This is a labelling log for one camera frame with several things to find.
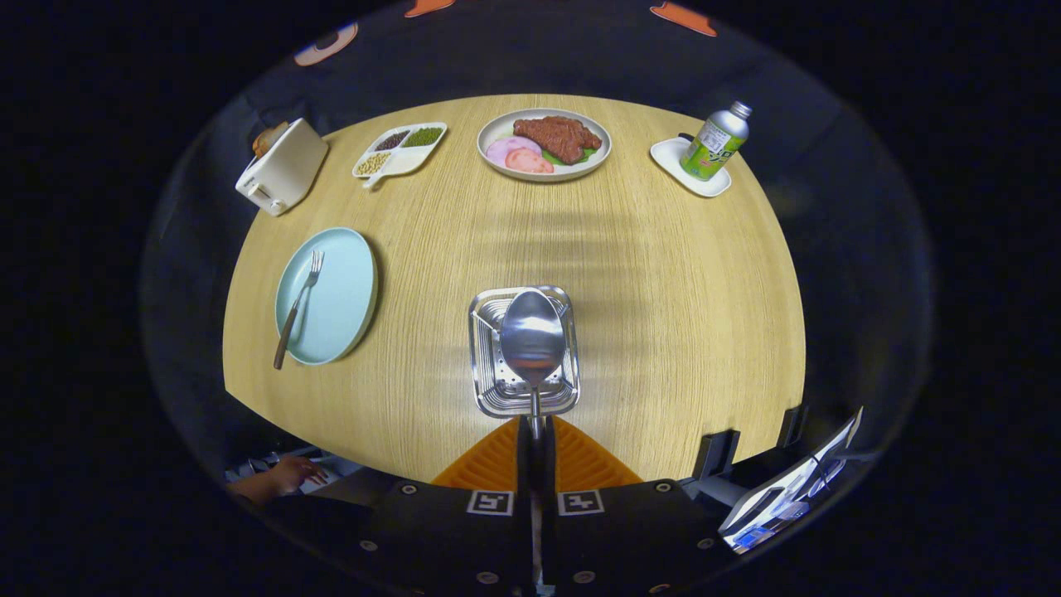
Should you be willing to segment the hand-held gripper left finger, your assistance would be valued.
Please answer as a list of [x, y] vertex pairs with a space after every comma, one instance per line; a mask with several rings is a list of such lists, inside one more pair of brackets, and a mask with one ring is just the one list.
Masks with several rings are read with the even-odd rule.
[[356, 578], [399, 596], [534, 593], [526, 423], [501, 425], [443, 474], [417, 482], [361, 469], [342, 529]]

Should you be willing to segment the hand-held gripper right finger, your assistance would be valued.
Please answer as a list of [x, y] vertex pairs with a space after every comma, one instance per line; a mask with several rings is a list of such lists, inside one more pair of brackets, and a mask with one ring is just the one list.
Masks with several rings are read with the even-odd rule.
[[643, 481], [561, 417], [547, 431], [543, 581], [557, 596], [675, 596], [740, 565], [726, 509], [676, 480]]

